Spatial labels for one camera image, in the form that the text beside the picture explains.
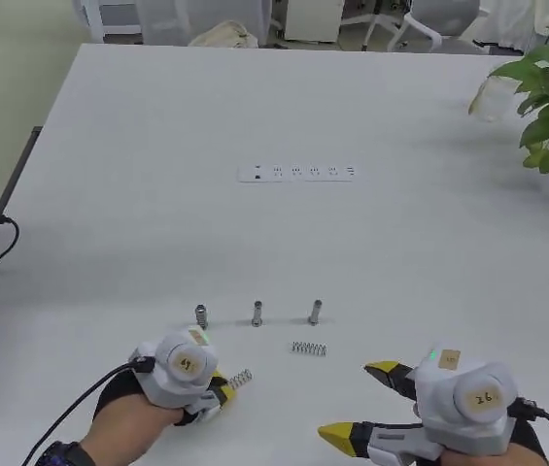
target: power outlet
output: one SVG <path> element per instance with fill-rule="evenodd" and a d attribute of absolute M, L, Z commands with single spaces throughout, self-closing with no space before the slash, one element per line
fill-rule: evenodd
<path fill-rule="evenodd" d="M 240 183 L 352 182 L 354 165 L 247 165 L 237 171 Z"/>

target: white table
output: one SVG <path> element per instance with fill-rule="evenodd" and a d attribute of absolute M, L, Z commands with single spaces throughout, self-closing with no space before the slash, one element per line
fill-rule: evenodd
<path fill-rule="evenodd" d="M 0 464 L 199 303 L 223 367 L 255 379 L 141 464 L 358 465 L 317 427 L 412 421 L 361 366 L 414 365 L 441 339 L 510 364 L 549 411 L 549 201 L 520 166 L 524 123 L 466 115 L 498 60 L 83 46 L 8 209 L 22 237 L 0 265 Z M 256 162 L 360 177 L 238 183 Z M 323 323 L 294 323 L 316 298 Z M 256 299 L 266 324 L 236 325 Z M 81 438 L 94 403 L 56 437 Z"/>

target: metal spring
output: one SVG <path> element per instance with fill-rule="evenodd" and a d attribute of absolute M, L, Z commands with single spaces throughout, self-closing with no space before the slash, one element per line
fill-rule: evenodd
<path fill-rule="evenodd" d="M 307 343 L 307 342 L 293 342 L 292 352 L 299 352 L 302 354 L 312 354 L 314 356 L 326 356 L 326 345 L 319 343 Z"/>
<path fill-rule="evenodd" d="M 207 308 L 202 304 L 199 304 L 196 306 L 194 313 L 196 314 L 196 323 L 198 326 L 203 330 L 207 330 Z"/>
<path fill-rule="evenodd" d="M 231 388 L 236 390 L 242 385 L 250 382 L 253 379 L 253 373 L 248 369 L 244 369 L 242 372 L 228 380 L 228 384 Z"/>

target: watch strap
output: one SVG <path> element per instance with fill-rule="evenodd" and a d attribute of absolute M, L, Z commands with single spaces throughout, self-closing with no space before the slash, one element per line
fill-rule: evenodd
<path fill-rule="evenodd" d="M 39 457 L 36 466 L 95 466 L 78 442 L 54 442 Z"/>

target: white chair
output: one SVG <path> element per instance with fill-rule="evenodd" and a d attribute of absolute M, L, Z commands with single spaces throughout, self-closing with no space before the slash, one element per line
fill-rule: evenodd
<path fill-rule="evenodd" d="M 482 54 L 461 39 L 479 15 L 480 0 L 411 0 L 410 12 L 403 17 L 388 51 Z M 414 32 L 421 41 L 406 40 Z"/>
<path fill-rule="evenodd" d="M 103 44 L 106 34 L 140 34 L 135 0 L 72 0 L 80 22 L 90 30 L 92 42 Z M 107 16 L 107 24 L 102 19 Z"/>
<path fill-rule="evenodd" d="M 391 1 L 391 5 L 396 6 L 397 2 Z M 341 26 L 349 26 L 351 24 L 363 24 L 369 23 L 369 29 L 367 30 L 366 35 L 364 36 L 364 41 L 362 42 L 362 47 L 360 50 L 366 51 L 369 44 L 369 39 L 375 30 L 375 26 L 380 25 L 384 27 L 387 31 L 396 34 L 399 31 L 399 24 L 401 21 L 396 17 L 390 15 L 385 15 L 382 13 L 384 7 L 384 0 L 376 0 L 375 8 L 373 13 L 369 15 L 361 15 L 359 17 L 348 17 L 341 20 Z"/>

